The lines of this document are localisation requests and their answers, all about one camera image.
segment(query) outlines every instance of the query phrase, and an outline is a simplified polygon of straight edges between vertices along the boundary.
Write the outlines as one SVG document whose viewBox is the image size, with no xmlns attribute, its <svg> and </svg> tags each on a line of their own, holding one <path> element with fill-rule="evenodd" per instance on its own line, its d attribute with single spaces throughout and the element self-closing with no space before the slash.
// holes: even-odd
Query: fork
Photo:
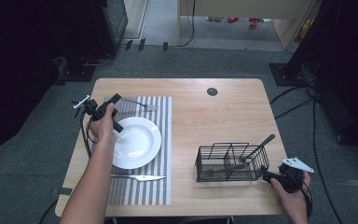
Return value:
<svg viewBox="0 0 358 224">
<path fill-rule="evenodd" d="M 131 103 L 135 103 L 135 104 L 137 104 L 137 105 L 141 105 L 141 106 L 144 107 L 144 109 L 145 109 L 146 111 L 158 110 L 158 105 L 144 105 L 144 104 L 141 104 L 141 103 L 139 103 L 139 102 L 137 102 L 137 101 L 133 101 L 133 100 L 130 100 L 130 99 L 124 98 L 124 97 L 121 97 L 121 100 L 127 101 L 127 102 L 131 102 Z"/>
</svg>

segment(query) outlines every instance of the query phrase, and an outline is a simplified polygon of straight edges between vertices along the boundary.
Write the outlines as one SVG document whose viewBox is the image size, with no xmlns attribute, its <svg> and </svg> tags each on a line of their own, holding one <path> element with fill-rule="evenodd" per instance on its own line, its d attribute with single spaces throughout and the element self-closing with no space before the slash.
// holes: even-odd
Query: hand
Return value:
<svg viewBox="0 0 358 224">
<path fill-rule="evenodd" d="M 304 175 L 304 184 L 310 187 L 310 175 L 308 172 L 303 172 Z M 301 190 L 298 190 L 294 193 L 288 193 L 283 189 L 281 183 L 275 179 L 271 178 L 272 187 L 277 191 L 279 195 L 278 203 L 281 203 L 284 211 L 287 216 L 289 216 L 290 222 L 297 223 L 308 223 L 307 215 L 307 203 L 304 198 L 304 194 Z M 303 190 L 308 193 L 307 188 L 302 186 Z"/>
<path fill-rule="evenodd" d="M 98 138 L 100 141 L 103 138 L 110 138 L 114 142 L 116 142 L 116 136 L 113 132 L 113 119 L 112 119 L 112 113 L 115 109 L 114 104 L 109 104 L 106 107 L 106 113 L 104 116 L 96 121 L 93 121 L 89 125 L 89 129 L 91 130 L 92 134 Z"/>
</svg>

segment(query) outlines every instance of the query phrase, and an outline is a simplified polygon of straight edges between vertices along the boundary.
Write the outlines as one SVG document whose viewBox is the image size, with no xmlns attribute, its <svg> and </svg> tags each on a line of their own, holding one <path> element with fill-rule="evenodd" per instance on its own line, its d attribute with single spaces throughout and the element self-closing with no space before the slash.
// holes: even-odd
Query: floor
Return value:
<svg viewBox="0 0 358 224">
<path fill-rule="evenodd" d="M 168 42 L 170 47 L 177 47 L 177 0 L 125 0 L 125 3 L 129 25 L 123 42 L 139 43 L 145 38 L 146 45 L 162 46 Z M 181 18 L 181 45 L 192 36 L 192 22 L 192 17 Z M 215 22 L 195 17 L 194 39 L 187 47 L 284 51 L 271 21 L 266 19 L 251 29 L 246 18 L 228 23 L 227 18 Z M 289 51 L 296 51 L 296 47 L 297 43 L 293 43 Z"/>
</svg>

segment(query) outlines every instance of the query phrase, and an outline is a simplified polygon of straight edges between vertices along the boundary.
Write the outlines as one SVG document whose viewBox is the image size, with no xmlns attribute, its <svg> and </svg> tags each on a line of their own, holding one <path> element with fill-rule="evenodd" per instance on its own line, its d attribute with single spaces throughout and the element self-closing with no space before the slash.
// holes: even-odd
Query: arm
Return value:
<svg viewBox="0 0 358 224">
<path fill-rule="evenodd" d="M 113 147 L 116 136 L 113 133 L 112 114 L 114 105 L 106 108 L 105 116 L 89 126 L 98 143 L 86 171 L 80 178 L 68 204 L 62 213 L 60 223 L 103 223 L 109 198 L 110 173 Z"/>
<path fill-rule="evenodd" d="M 304 172 L 304 184 L 310 186 L 310 175 L 308 172 Z M 279 195 L 279 203 L 282 204 L 284 211 L 289 216 L 290 223 L 303 224 L 308 223 L 307 204 L 303 193 L 299 190 L 294 193 L 286 192 L 281 183 L 274 178 L 271 178 L 272 187 L 277 191 Z"/>
</svg>

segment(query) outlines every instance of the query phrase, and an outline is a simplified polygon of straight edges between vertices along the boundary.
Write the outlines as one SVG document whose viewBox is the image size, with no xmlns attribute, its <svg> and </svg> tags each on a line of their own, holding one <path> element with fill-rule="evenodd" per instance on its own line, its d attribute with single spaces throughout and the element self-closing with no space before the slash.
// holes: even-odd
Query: wire basket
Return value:
<svg viewBox="0 0 358 224">
<path fill-rule="evenodd" d="M 261 175 L 261 166 L 269 168 L 264 147 L 249 143 L 214 143 L 199 147 L 196 159 L 197 181 L 255 181 Z"/>
</svg>

